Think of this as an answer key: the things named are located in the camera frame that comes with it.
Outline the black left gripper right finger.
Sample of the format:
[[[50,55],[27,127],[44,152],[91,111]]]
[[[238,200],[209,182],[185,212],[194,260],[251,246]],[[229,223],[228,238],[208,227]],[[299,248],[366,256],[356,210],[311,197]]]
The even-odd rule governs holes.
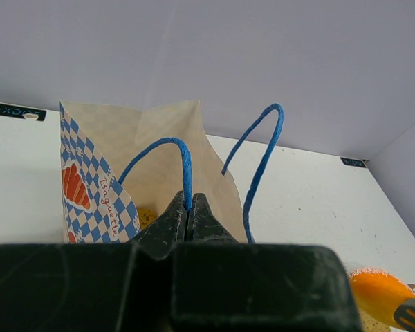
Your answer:
[[[344,267],[324,246],[236,242],[196,194],[172,249],[175,331],[360,331]]]

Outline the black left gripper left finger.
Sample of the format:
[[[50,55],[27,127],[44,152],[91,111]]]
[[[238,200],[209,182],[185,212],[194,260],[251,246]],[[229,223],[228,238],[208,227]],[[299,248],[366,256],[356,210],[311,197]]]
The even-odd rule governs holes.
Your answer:
[[[0,244],[0,331],[171,331],[183,193],[126,243]]]

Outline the small thin toast slice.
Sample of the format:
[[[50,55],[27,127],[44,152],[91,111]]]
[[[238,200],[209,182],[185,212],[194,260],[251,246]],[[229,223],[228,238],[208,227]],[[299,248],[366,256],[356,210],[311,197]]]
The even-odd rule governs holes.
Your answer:
[[[157,212],[148,207],[138,207],[137,212],[141,230],[147,228],[158,218]]]

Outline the paper bread bag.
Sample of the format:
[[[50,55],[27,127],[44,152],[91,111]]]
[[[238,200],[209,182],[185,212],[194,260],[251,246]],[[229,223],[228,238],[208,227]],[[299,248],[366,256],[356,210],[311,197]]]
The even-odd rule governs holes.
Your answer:
[[[200,103],[183,101],[146,111],[103,104],[60,102],[60,160],[64,239],[68,243],[121,243],[160,216],[177,192],[190,208],[197,193],[221,225],[251,243],[249,212],[261,177],[281,135],[284,110],[252,178],[245,199],[203,127]]]

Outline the heart toast slice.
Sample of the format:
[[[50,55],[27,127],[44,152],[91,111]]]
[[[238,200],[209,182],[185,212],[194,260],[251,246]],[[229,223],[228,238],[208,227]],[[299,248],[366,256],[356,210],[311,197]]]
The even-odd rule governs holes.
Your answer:
[[[359,310],[359,314],[363,332],[391,332],[391,328],[389,326],[379,322],[363,310]]]

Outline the orange oval bread roll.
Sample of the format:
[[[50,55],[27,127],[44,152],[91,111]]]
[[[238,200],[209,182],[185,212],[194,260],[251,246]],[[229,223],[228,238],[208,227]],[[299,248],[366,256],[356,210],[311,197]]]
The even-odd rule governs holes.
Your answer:
[[[403,302],[415,299],[407,284],[381,269],[355,269],[349,273],[349,283],[358,307],[388,326],[397,327],[396,309]]]

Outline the clear plastic tray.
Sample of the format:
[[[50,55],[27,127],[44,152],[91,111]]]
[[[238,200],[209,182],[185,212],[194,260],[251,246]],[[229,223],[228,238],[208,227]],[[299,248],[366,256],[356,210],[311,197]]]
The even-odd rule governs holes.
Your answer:
[[[348,274],[348,275],[350,275],[355,270],[363,267],[362,264],[352,262],[352,261],[346,261],[346,262],[343,262],[342,264],[344,266],[346,274]]]

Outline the right black label sticker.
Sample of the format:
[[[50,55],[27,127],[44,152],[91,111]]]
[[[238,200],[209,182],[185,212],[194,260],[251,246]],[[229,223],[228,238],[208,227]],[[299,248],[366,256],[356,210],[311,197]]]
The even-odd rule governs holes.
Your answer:
[[[340,160],[346,166],[366,168],[363,160],[341,157]]]

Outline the black label sticker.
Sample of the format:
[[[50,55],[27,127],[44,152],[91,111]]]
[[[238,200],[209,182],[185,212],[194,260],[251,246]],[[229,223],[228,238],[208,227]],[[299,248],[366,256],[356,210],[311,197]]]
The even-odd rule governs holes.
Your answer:
[[[363,160],[341,157],[340,160],[346,166],[366,168]]]
[[[45,121],[47,111],[14,104],[0,103],[0,116]]]

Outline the left black label sticker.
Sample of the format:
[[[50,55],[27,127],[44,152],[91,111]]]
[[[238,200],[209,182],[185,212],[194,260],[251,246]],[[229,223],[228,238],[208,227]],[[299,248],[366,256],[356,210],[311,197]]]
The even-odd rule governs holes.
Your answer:
[[[14,104],[0,103],[0,116],[45,121],[47,111]]]

